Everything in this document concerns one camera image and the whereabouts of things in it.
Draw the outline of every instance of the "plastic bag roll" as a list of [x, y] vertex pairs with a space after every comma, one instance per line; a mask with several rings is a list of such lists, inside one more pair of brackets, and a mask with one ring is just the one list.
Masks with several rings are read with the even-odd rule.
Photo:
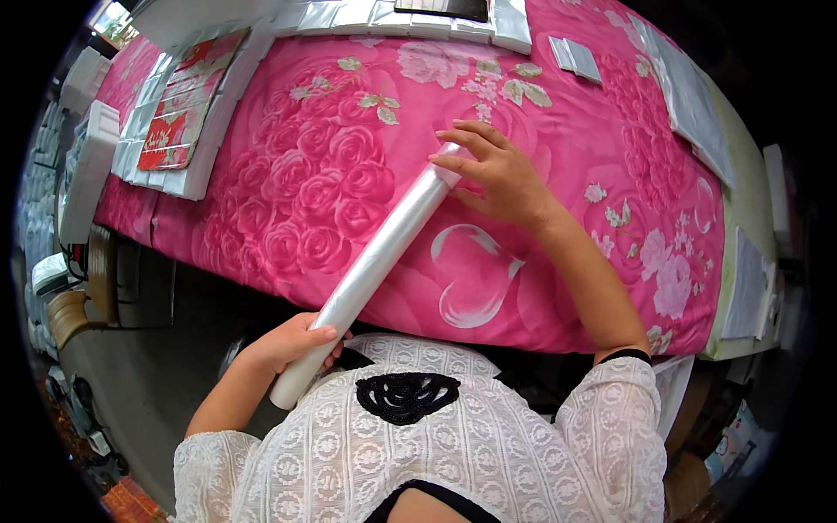
[[[440, 155], [456, 155], [458, 152], [460, 146], [454, 143], [446, 143], [439, 150]], [[337, 338], [293, 361], [279, 375], [270, 389], [270, 401], [276, 407], [290, 410], [296, 405], [349, 326], [459, 180], [460, 175], [433, 163], [422, 170], [311, 324], [312, 330], [322, 326], [334, 327]]]

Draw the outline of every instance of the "black beaded applique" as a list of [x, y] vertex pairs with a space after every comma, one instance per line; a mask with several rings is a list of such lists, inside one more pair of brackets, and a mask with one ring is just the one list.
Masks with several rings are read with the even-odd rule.
[[[431, 372], [400, 372], [357, 380], [363, 408], [393, 425], [410, 425], [455, 402], [460, 382]], [[447, 389], [441, 396], [439, 391]]]

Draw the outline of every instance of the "wooden chair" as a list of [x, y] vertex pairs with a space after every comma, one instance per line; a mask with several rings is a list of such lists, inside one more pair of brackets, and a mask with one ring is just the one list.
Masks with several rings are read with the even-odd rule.
[[[170, 325], [173, 323], [174, 312], [174, 274], [173, 270]], [[99, 225], [90, 228], [87, 278], [87, 293], [83, 290], [68, 290], [55, 296], [47, 305], [49, 328], [59, 351], [80, 332], [149, 328], [124, 327], [121, 324], [116, 283], [116, 233]], [[87, 300], [93, 302], [104, 320], [91, 320], [87, 317]]]

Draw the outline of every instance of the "white lace blouse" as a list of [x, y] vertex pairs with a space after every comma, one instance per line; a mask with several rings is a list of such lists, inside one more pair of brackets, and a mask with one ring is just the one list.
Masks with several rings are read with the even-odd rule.
[[[660, 396], [645, 362], [597, 365], [550, 425], [469, 349], [381, 334], [346, 345], [375, 364], [320, 379], [264, 441], [225, 431], [177, 447], [178, 521], [361, 522], [411, 479], [500, 521], [662, 521]], [[390, 372], [455, 377], [460, 397], [392, 425], [364, 409], [355, 388]]]

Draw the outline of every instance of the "pink rose pattern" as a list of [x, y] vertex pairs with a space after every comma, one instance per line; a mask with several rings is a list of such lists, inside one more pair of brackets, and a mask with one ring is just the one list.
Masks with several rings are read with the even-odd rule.
[[[641, 51], [603, 14], [627, 20], [627, 10], [614, 0], [597, 1], [599, 12], [584, 3], [527, 2], [533, 42], [527, 58], [456, 42], [278, 39], [238, 103], [207, 196], [188, 202], [110, 177], [96, 221], [174, 259], [315, 310], [436, 151], [433, 131], [451, 118], [479, 115], [475, 97], [463, 90], [476, 62], [493, 60], [509, 72], [498, 90], [517, 78], [516, 65], [532, 62], [542, 73], [523, 79], [540, 85], [552, 107], [496, 97], [496, 103], [485, 100], [492, 123], [532, 158], [587, 232], [596, 231], [646, 328], [672, 333], [666, 353], [698, 352], [721, 282], [720, 184], [672, 135], [653, 75], [641, 76], [635, 67]], [[547, 35], [561, 32], [593, 51], [602, 86], [554, 64]], [[114, 59], [99, 99], [123, 120], [158, 53], [138, 37]], [[348, 56], [362, 67], [342, 69], [337, 60]], [[384, 124], [380, 106], [363, 106], [367, 95], [397, 100], [397, 125]], [[699, 178], [709, 186], [700, 195]], [[585, 199], [597, 184], [601, 192]], [[621, 212], [625, 200], [630, 222], [610, 226], [605, 208]], [[715, 220], [677, 221], [697, 206]], [[439, 297], [451, 276], [429, 257], [434, 235], [460, 223], [485, 230], [526, 262], [494, 319], [474, 329], [439, 318]], [[454, 261], [469, 252], [446, 248]], [[464, 278], [472, 272], [454, 271]], [[566, 285], [537, 246], [456, 202], [442, 204], [360, 319], [452, 341], [592, 350]]]

